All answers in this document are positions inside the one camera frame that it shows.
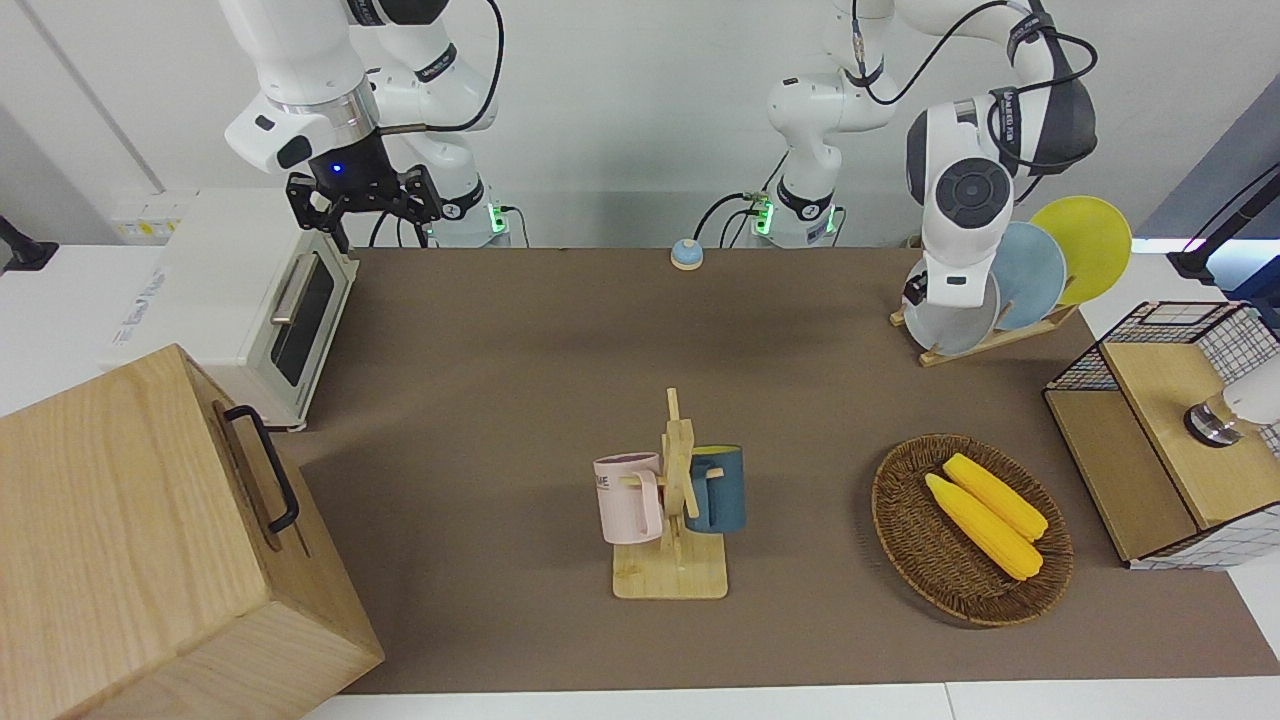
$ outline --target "oven door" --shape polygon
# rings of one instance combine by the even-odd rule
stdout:
[[[273,424],[302,423],[351,290],[343,266],[351,261],[339,258],[323,234],[305,237],[271,311],[269,347],[259,361],[271,395],[289,400],[291,416],[270,418]]]

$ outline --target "oven window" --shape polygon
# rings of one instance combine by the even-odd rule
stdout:
[[[324,261],[316,263],[315,274],[311,275],[311,283],[302,296],[297,319],[292,325],[280,327],[271,347],[271,363],[293,387],[298,387],[302,379],[302,369],[311,356],[311,346],[315,345],[316,333],[320,332],[320,323],[324,320],[324,311],[329,307],[332,296],[333,275],[329,274]]]

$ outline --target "pink mug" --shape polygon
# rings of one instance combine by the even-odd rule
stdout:
[[[635,544],[662,537],[662,497],[657,452],[625,452],[594,461],[600,529],[612,544]]]

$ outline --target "yellow plate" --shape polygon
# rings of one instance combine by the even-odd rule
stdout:
[[[1053,236],[1066,259],[1062,305],[1078,305],[1111,290],[1129,266],[1129,222],[1101,197],[1075,195],[1041,208],[1032,224]]]

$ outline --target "mug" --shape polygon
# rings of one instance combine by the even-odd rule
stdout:
[[[742,448],[704,445],[694,448],[689,469],[698,498],[698,518],[685,511],[685,527],[695,533],[733,533],[746,527],[746,480]]]
[[[658,493],[662,459],[657,452],[626,452],[594,461],[600,529],[612,544],[635,544],[662,537],[666,521]]]

